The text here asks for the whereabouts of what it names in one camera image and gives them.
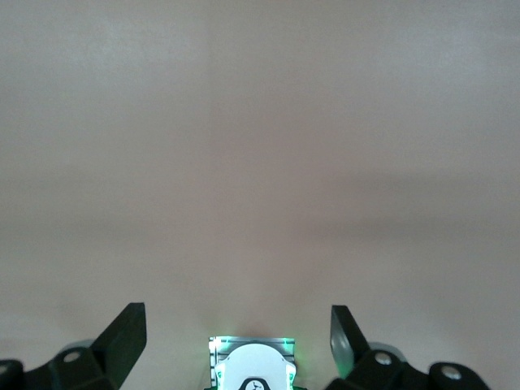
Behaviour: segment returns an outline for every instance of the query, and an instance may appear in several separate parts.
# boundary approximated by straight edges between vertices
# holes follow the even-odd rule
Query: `screw hole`
[[[455,367],[451,366],[443,366],[441,369],[442,373],[445,377],[453,379],[453,380],[459,380],[462,378],[462,375],[459,370],[457,370]]]
[[[74,362],[80,356],[81,356],[81,353],[79,353],[78,351],[70,352],[65,355],[65,357],[63,358],[63,361],[66,363]]]
[[[375,360],[383,366],[389,366],[392,364],[392,358],[384,352],[378,352],[375,355]]]

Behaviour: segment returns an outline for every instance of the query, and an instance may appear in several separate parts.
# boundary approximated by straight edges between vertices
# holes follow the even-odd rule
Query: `beige background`
[[[147,304],[124,389],[331,304],[418,369],[520,388],[520,3],[0,2],[0,357]]]

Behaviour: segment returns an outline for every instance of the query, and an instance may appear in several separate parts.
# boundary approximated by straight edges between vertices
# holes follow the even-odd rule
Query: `black plastic bracket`
[[[347,306],[332,307],[331,350],[340,378],[326,390],[490,390],[466,366],[438,362],[424,374],[390,351],[371,349]]]
[[[18,360],[0,360],[0,390],[116,390],[145,346],[145,304],[130,303],[89,347],[62,351],[28,372]]]

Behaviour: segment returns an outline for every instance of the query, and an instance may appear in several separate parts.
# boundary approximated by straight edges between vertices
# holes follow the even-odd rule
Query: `white wall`
[[[123,388],[331,304],[412,365],[520,388],[520,3],[0,2],[0,358],[145,301]]]

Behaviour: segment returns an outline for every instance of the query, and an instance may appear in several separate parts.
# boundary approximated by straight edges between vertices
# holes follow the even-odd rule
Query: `white plastic component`
[[[270,390],[291,390],[296,367],[276,349],[264,344],[246,344],[232,351],[215,367],[219,390],[263,390],[254,379],[264,379]]]

